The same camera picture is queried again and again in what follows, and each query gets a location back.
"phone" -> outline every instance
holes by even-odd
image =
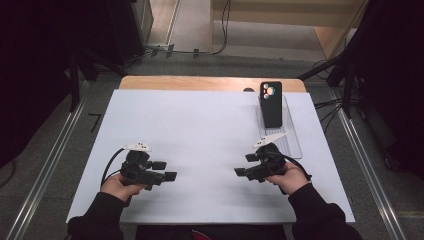
[[[280,128],[283,125],[283,86],[281,82],[262,82],[259,103],[265,128]]]

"wire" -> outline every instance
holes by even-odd
[[[331,112],[329,112],[327,115],[325,115],[323,118],[321,118],[320,120],[319,120],[319,122],[320,123],[322,123],[328,116],[330,116],[334,111],[336,111],[336,109],[339,107],[339,106],[341,106],[341,105],[338,105],[338,106],[336,106],[333,110],[331,110]]]
[[[330,65],[330,64],[328,64],[328,62],[327,62],[327,60],[326,60],[326,59],[322,59],[322,60],[319,60],[319,61],[315,62],[315,63],[314,63],[314,65],[312,66],[312,69],[314,69],[314,68],[315,68],[315,66],[316,66],[318,63],[320,63],[320,62],[325,62],[325,63],[327,63],[328,67],[331,67],[331,65]],[[319,78],[321,78],[321,79],[323,79],[323,80],[327,80],[327,78],[325,78],[325,77],[321,77],[320,75],[318,75],[318,73],[317,73],[315,76],[317,76],[317,77],[319,77]]]
[[[109,160],[105,171],[103,172],[103,177],[102,177],[102,181],[100,182],[100,187],[102,187],[103,183],[106,181],[106,174],[109,170],[110,165],[112,164],[113,160],[115,160],[116,156],[118,156],[119,153],[121,153],[122,151],[124,151],[125,149],[121,148],[119,149],[115,154],[113,154],[112,158]]]
[[[300,170],[302,170],[303,174],[305,175],[306,179],[308,179],[308,181],[311,181],[311,177],[312,177],[312,175],[309,175],[309,174],[306,172],[305,168],[302,166],[302,164],[300,164],[300,163],[299,163],[298,161],[296,161],[294,158],[291,158],[291,157],[286,156],[286,155],[284,155],[284,154],[282,154],[282,153],[276,153],[276,152],[267,152],[267,153],[263,153],[263,154],[261,154],[261,155],[264,155],[264,156],[266,156],[266,155],[274,155],[274,156],[282,157],[282,158],[284,158],[284,159],[289,160],[289,162],[293,163],[293,164],[294,164],[294,165],[296,165],[298,168],[300,168]]]
[[[205,55],[216,55],[221,53],[226,47],[227,47],[227,40],[228,40],[228,21],[230,19],[230,11],[231,11],[231,0],[227,0],[227,2],[225,3],[225,7],[224,10],[222,11],[222,17],[221,17],[221,26],[222,26],[222,31],[224,33],[224,43],[222,44],[221,49],[219,49],[216,52],[188,52],[188,51],[168,51],[168,50],[162,50],[162,49],[157,49],[157,48],[149,48],[153,51],[158,51],[158,52],[165,52],[165,53],[180,53],[180,54],[205,54]]]
[[[10,164],[12,165],[12,171],[10,172],[9,176],[4,180],[4,182],[0,183],[0,188],[6,186],[6,184],[12,179],[13,175],[15,175],[16,171],[16,163],[15,161],[11,161]]]
[[[328,126],[330,126],[331,121],[333,120],[333,118],[336,116],[337,112],[338,112],[341,108],[342,108],[342,106],[337,106],[337,107],[336,107],[336,108],[334,108],[334,110],[332,111],[332,112],[334,112],[334,113],[333,113],[333,116],[331,116],[330,120],[328,120],[328,122],[327,122],[327,126],[325,126],[325,129],[324,129],[324,135],[327,133],[327,129],[328,129]]]
[[[342,99],[341,98],[337,98],[337,99],[333,99],[333,100],[327,101],[327,102],[315,103],[314,104],[314,107],[315,107],[315,109],[320,109],[320,108],[326,107],[328,105],[332,105],[334,103],[342,103]]]
[[[228,6],[227,23],[225,24],[225,29],[224,29],[224,15],[225,15],[225,10],[227,9],[227,6]],[[222,32],[224,33],[224,43],[222,44],[221,49],[219,49],[217,52],[212,53],[214,55],[221,53],[227,47],[228,19],[230,19],[230,11],[231,11],[231,0],[228,0],[227,3],[225,4],[224,10],[222,12],[222,17],[221,17]]]

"white table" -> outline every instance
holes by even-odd
[[[308,93],[284,93],[315,188],[354,222],[334,160]],[[99,191],[104,168],[121,147],[140,140],[153,161],[177,171],[175,182],[134,196],[121,221],[143,224],[292,223],[296,218],[279,189],[237,177],[252,167],[244,155],[258,140],[257,93],[116,90],[99,130],[67,220],[83,215]],[[122,152],[110,168],[120,168]]]

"sleeve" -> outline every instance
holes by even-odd
[[[124,202],[110,194],[99,192],[90,208],[82,217],[74,217],[68,222],[68,234],[72,239],[118,240],[124,239],[119,228],[119,220]]]
[[[289,197],[297,221],[293,236],[302,239],[362,239],[355,228],[346,223],[343,210],[334,203],[327,204],[312,184],[307,184]]]

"person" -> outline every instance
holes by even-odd
[[[119,228],[119,219],[127,199],[138,194],[145,185],[122,185],[122,175],[114,175],[107,179],[103,184],[99,193],[97,193],[90,208],[81,217],[74,217],[69,220],[68,234],[72,235],[72,239],[124,239],[124,235]],[[345,214],[340,207],[334,203],[326,203],[313,185],[308,182],[302,170],[292,163],[285,164],[284,175],[274,175],[266,178],[267,181],[280,186],[288,195],[288,200],[292,205],[296,214],[296,223],[292,226],[292,233],[296,240],[314,240],[314,239],[343,239],[343,240],[359,240],[361,235],[355,228],[348,225],[345,220]],[[137,236],[146,238],[140,231],[156,232],[164,234],[169,230],[169,226],[139,227]],[[179,233],[187,228],[178,228]],[[205,226],[194,231],[198,235],[180,234],[178,239],[285,239],[282,228],[266,226],[228,226],[216,227]]]

